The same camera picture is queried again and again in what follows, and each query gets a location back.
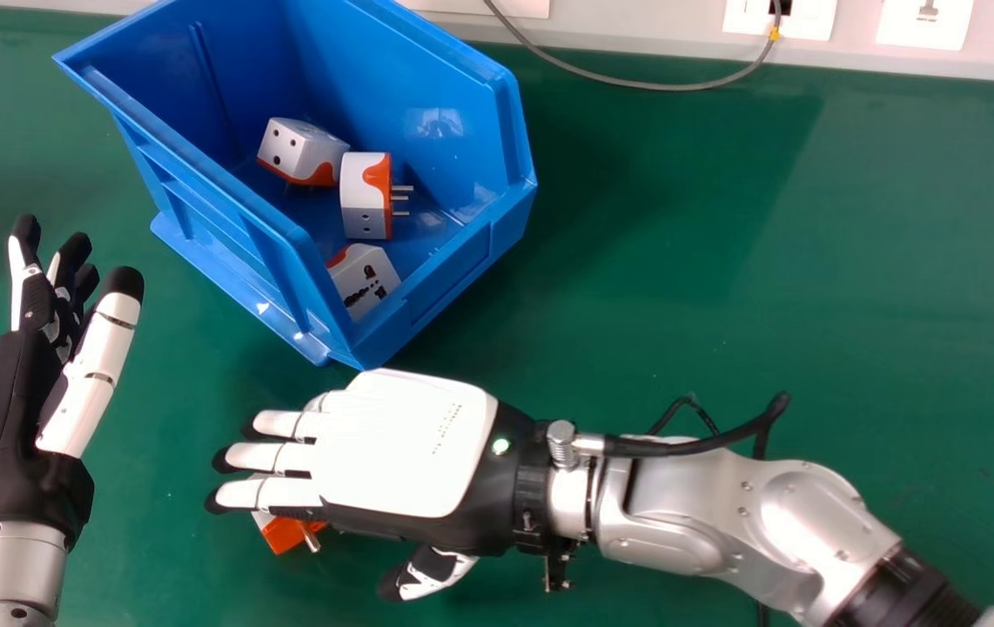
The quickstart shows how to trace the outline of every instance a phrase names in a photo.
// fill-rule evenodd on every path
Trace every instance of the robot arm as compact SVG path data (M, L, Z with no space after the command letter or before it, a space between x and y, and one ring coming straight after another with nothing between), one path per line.
M570 556L592 543L732 583L808 626L994 624L994 608L982 616L956 594L837 473L717 444L748 425L715 441L580 434L460 382L381 369L302 412L263 412L246 433L275 441L223 449L215 468L272 475L222 485L208 509L420 544L382 580L386 599L452 586L513 547L544 556L546 588L565 589Z
M79 457L122 373L144 286L119 267L99 281L87 235L37 259L40 226L18 220L8 241L10 332L0 336L0 624L55 620L64 560L91 517L94 481Z

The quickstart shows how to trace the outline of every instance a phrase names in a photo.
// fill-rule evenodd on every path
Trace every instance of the socket hole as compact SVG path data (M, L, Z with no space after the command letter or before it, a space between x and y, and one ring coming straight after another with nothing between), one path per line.
M791 15L791 0L779 0L779 15L787 17ZM768 15L776 14L776 3L768 3Z

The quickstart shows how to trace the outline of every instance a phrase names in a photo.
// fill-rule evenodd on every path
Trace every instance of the white wall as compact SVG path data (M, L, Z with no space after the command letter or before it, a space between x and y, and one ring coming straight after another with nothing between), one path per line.
M0 0L2 5L123 15L148 0ZM994 0L976 0L961 51L876 44L883 0L839 0L830 41L784 38L773 63L994 79ZM538 44L601 51L748 59L761 38L721 31L724 0L552 0L548 20L522 19ZM428 13L464 39L509 41L492 17Z

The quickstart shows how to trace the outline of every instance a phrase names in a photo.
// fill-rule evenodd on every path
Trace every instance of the gray cable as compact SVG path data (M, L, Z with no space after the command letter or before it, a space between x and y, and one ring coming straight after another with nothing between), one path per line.
M614 76L608 76L604 74L597 74L596 71L588 71L588 69L583 69L578 66L573 66L572 64L566 63L563 59L559 59L548 55L547 52L542 51L540 46L536 46L532 41L529 41L527 37L524 36L524 32L521 29L516 28L516 25L512 23L512 20L505 16L497 5L494 4L494 0L481 0L486 4L486 7L493 12L494 17L500 20L501 24L508 28L510 33L513 33L513 37L524 44L525 48L532 51L533 55L544 59L548 63L555 67L565 69L565 71L572 72L583 78L588 78L591 80L596 80L598 83L605 84L616 84L619 87L631 87L633 89L648 89L648 91L702 91L702 89L713 89L715 87L721 87L724 84L730 84L735 82L735 80L743 79L745 76L752 74L756 71L756 68L760 67L760 64L764 63L764 59L767 58L768 52L771 51L773 44L779 38L779 24L780 24L780 13L782 8L780 7L780 0L772 0L772 4L776 8L776 22L772 24L772 35L768 36L768 42L764 44L763 51L760 51L760 56L756 57L755 61L751 64L747 64L739 71L733 72L733 74L719 78L717 80L709 80L707 83L684 83L684 84L671 84L671 83L647 83L644 80L628 80L626 78L616 78Z

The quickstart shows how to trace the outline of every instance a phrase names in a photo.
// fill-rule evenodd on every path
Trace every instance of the green table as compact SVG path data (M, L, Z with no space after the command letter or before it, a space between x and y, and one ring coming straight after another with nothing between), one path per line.
M249 516L208 516L212 454L246 418L353 373L307 364L148 232L154 206L110 115L49 59L107 23L0 10L0 332L18 212L39 215L44 246L87 231L104 270L131 263L148 282L87 456L96 513L68 563L63 626L752 624L725 584L593 551L569 594L545 598L540 561L510 555L388 606L373 585L405 545L329 533L321 555L278 559ZM787 388L771 455L838 469L994 603L994 84L773 66L662 95L485 51L521 80L535 212L391 365L612 432L646 428L688 390L736 424ZM730 67L569 56L660 79Z

